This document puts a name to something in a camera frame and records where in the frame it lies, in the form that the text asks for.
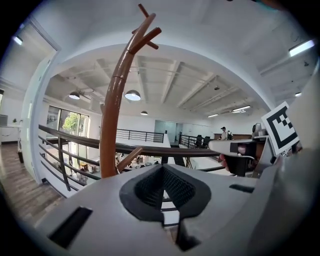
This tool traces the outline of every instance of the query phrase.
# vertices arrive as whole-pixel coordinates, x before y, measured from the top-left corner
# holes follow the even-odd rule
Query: ceiling
[[[315,69],[317,55],[314,49],[289,57],[290,48],[309,38],[284,11],[271,10],[249,0],[187,0],[184,4],[179,0],[141,2],[146,9],[157,13],[156,20],[165,17],[170,22],[172,17],[184,17],[187,21],[184,26],[202,26],[208,35],[221,32],[219,36],[223,34],[224,37],[219,39],[232,44],[233,50],[244,55],[254,66],[263,86],[271,91],[276,105],[283,101],[290,104],[295,99],[295,93],[303,90]],[[88,17],[91,15],[92,23],[87,37],[91,37],[95,30],[102,34],[103,28],[111,29],[106,24],[116,20],[126,19],[124,26],[135,22],[137,15],[141,20],[136,5],[138,2],[130,3],[120,0],[110,5],[108,1],[93,1],[88,7]],[[177,24],[172,23],[173,30],[178,27]],[[205,35],[198,38],[199,42],[205,40],[209,40]],[[67,95],[80,90],[89,99],[103,102],[117,61],[109,54],[78,61],[53,78],[61,86],[50,82],[46,94],[69,101]],[[192,61],[147,54],[134,59],[124,90],[131,89],[141,94],[142,101],[130,102],[123,98],[122,104],[168,105],[202,116],[223,114],[246,105],[260,107],[252,94],[240,89],[238,84],[232,84],[230,77],[217,70],[203,66],[199,68]]]

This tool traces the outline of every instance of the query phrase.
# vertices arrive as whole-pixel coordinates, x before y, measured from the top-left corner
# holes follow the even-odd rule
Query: gray floor
[[[0,182],[18,218],[34,225],[64,198],[49,184],[38,185],[20,163],[17,144],[0,146]]]

